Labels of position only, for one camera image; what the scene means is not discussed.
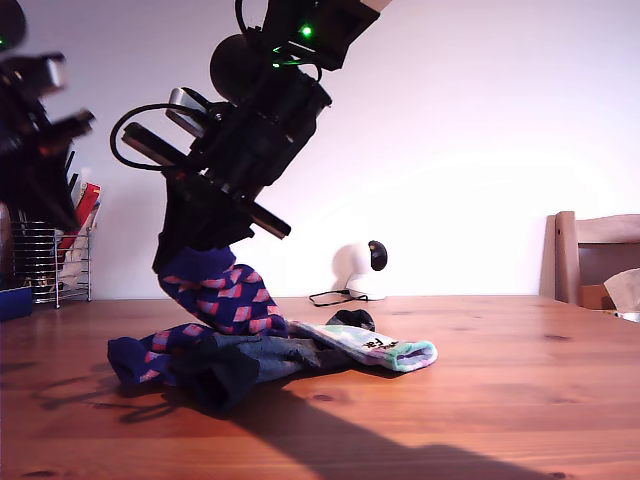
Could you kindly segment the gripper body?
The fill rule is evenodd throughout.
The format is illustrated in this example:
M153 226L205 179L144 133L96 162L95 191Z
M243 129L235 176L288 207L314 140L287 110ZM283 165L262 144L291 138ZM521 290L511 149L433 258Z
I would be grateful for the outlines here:
M193 134L183 153L139 122L135 116L164 110ZM122 117L122 141L148 158L123 164L157 171L166 184L204 210L236 211L277 238L290 225L257 202L261 191L281 177L310 139L307 102L208 102L202 106L156 103L137 107Z

